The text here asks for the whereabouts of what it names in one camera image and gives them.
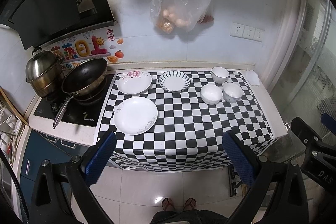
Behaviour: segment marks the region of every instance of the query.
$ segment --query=black and white tablecloth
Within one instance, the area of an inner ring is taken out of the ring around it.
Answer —
[[[230,159],[222,147],[223,133],[232,130],[238,138],[260,153],[273,139],[263,111],[240,71],[229,71],[228,82],[238,83],[244,91],[234,104],[205,104],[201,87],[214,83],[210,70],[184,71],[191,80],[180,93],[164,91],[159,85],[163,72],[148,71],[152,76],[149,89],[140,95],[152,100],[159,112],[154,126],[144,134],[130,136],[114,125],[114,107],[131,95],[121,93],[118,73],[98,124],[99,134],[116,132],[117,146],[110,157],[124,169],[141,167],[149,171],[209,169],[227,166]]]

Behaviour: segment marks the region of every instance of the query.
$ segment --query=tiled floor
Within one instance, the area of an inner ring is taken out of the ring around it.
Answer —
[[[163,174],[106,166],[90,189],[115,224],[150,223],[166,197],[173,200],[177,211],[182,211],[188,198],[195,198],[196,209],[226,217],[242,199],[241,188],[236,197],[230,197],[227,168]],[[74,198],[72,209],[79,221],[87,223]]]

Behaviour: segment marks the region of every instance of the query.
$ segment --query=power outlet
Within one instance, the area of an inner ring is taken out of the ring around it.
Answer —
[[[246,25],[244,28],[244,32],[243,32],[243,38],[253,39],[254,33],[255,33],[255,28]]]
[[[265,32],[264,30],[255,29],[253,40],[262,42],[263,41],[264,32]]]
[[[238,23],[232,23],[230,36],[242,37],[244,31],[244,25]]]

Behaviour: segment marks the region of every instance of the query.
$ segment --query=brand logo on cooktop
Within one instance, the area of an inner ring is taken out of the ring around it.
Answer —
[[[84,115],[84,118],[83,118],[84,121],[93,121],[93,122],[95,121],[94,119],[87,119],[87,118],[86,118],[86,117],[87,117],[87,113],[86,113],[86,112],[84,112],[83,114],[85,114],[85,115]]]

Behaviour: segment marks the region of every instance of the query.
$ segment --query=flip-flop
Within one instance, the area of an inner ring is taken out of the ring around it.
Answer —
[[[185,205],[183,207],[183,212],[185,211],[185,208],[190,206],[192,210],[194,210],[196,208],[196,200],[194,198],[188,198],[187,201],[185,202]]]
[[[166,211],[167,210],[167,208],[168,208],[168,206],[170,205],[170,206],[172,206],[173,208],[174,208],[174,211],[175,211],[175,207],[174,207],[174,204],[173,203],[171,203],[170,201],[169,201],[169,199],[170,198],[164,198],[163,200],[162,200],[162,203],[161,203],[161,205],[162,205],[162,208],[163,208],[163,210],[164,211]],[[167,200],[168,201],[168,204],[167,204],[167,206],[163,206],[163,203],[164,203],[164,201],[165,200]]]

